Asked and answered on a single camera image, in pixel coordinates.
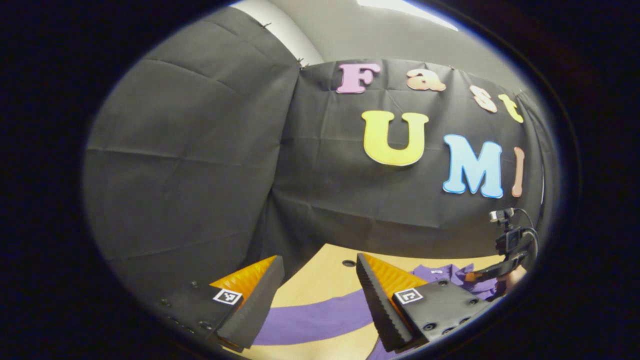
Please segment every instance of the table surface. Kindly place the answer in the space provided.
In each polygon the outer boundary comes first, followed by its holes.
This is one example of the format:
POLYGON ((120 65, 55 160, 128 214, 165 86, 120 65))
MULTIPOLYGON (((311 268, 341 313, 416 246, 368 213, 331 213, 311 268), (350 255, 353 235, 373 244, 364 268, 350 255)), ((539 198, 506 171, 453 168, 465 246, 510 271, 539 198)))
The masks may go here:
MULTIPOLYGON (((362 251, 324 245, 300 271, 278 289, 271 307, 315 304, 358 291, 362 287, 355 266, 344 266, 342 262, 355 262, 359 252, 362 251)), ((367 253, 408 272, 419 265, 439 268, 454 264, 463 268, 471 263, 474 264, 474 269, 480 270, 504 259, 504 256, 498 255, 466 259, 421 259, 367 253)), ((254 345, 240 355, 251 360, 364 360, 373 350, 377 340, 376 328, 370 323, 358 330, 325 340, 294 345, 254 345)))

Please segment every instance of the wrinkled fabric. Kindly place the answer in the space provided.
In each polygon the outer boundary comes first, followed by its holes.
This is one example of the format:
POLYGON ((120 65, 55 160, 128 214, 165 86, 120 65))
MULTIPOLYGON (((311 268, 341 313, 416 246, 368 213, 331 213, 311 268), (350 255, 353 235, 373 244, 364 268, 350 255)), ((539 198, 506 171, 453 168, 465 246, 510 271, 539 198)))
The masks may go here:
POLYGON ((85 210, 140 301, 243 267, 299 72, 260 23, 224 8, 158 44, 109 94, 87 139, 85 210))
MULTIPOLYGON (((492 296, 495 293, 495 279, 477 284, 463 281, 465 274, 473 269, 473 264, 462 269, 455 265, 440 268, 421 265, 411 273, 427 282, 449 280, 481 299, 492 296)), ((292 345, 325 340, 361 329, 372 322, 364 291, 360 289, 343 297, 315 304, 272 308, 253 344, 292 345)), ((395 355, 394 352, 384 351, 382 343, 378 340, 369 359, 390 359, 395 355)))
POLYGON ((500 229, 489 212, 523 208, 537 224, 542 197, 540 141, 527 99, 518 103, 524 122, 515 121, 500 94, 505 88, 459 69, 421 61, 366 58, 312 65, 300 71, 282 128, 271 192, 255 227, 246 265, 273 255, 285 259, 291 278, 326 243, 365 252, 411 258, 478 258, 495 254, 500 229), (361 94, 338 94, 345 64, 378 64, 361 94), (419 91, 407 85, 407 71, 438 75, 446 90, 419 91), (499 107, 490 113, 476 103, 470 86, 486 90, 499 107), (364 147, 365 111, 388 111, 387 143, 408 146, 401 117, 418 113, 424 124, 424 152, 406 167, 373 160, 364 147), (443 184, 451 171, 447 135, 467 139, 476 156, 486 142, 497 143, 504 196, 481 192, 449 193, 443 184), (516 175, 514 148, 525 152, 520 197, 511 195, 516 175))

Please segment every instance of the letter u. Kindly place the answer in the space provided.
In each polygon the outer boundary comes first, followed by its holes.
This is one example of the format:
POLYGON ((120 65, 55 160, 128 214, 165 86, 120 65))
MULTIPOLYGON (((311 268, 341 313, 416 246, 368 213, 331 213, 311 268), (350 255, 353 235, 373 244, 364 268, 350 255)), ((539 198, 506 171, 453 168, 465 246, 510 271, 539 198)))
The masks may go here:
POLYGON ((426 115, 418 113, 404 113, 402 119, 409 126, 409 144, 398 150, 389 147, 389 122, 394 114, 388 111, 365 111, 362 118, 366 125, 364 129, 364 151, 378 163, 403 167, 420 160, 424 153, 424 124, 429 121, 426 115))

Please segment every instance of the letter m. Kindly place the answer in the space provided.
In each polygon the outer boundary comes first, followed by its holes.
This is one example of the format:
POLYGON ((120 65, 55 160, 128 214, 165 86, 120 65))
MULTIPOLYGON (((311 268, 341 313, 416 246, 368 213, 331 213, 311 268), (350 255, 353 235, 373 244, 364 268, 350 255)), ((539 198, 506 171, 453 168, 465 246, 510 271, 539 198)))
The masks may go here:
POLYGON ((464 136, 445 135, 444 142, 451 151, 449 180, 442 188, 449 193, 463 193, 466 190, 462 181, 462 173, 467 175, 467 183, 471 193, 476 193, 484 178, 480 193, 485 197, 499 199, 503 191, 500 185, 500 154, 502 147, 495 142, 485 142, 476 158, 471 145, 464 136))

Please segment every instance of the purple cloth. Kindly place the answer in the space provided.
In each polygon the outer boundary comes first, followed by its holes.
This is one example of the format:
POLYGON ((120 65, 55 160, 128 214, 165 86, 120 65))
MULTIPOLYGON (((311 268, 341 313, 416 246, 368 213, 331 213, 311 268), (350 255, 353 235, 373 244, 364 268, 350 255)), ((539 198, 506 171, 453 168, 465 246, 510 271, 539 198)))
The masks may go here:
POLYGON ((291 345, 334 338, 373 322, 360 289, 302 306, 273 307, 254 345, 291 345))
MULTIPOLYGON (((465 283, 473 264, 462 269, 454 265, 441 268, 418 266, 411 273, 427 282, 450 280, 475 296, 486 299, 495 293, 495 279, 477 284, 465 283)), ((358 290, 343 297, 302 306, 274 307, 264 321, 254 345, 292 345, 318 341, 347 334, 373 322, 364 291, 358 290)), ((386 360, 396 356, 386 352, 380 339, 367 360, 386 360)))

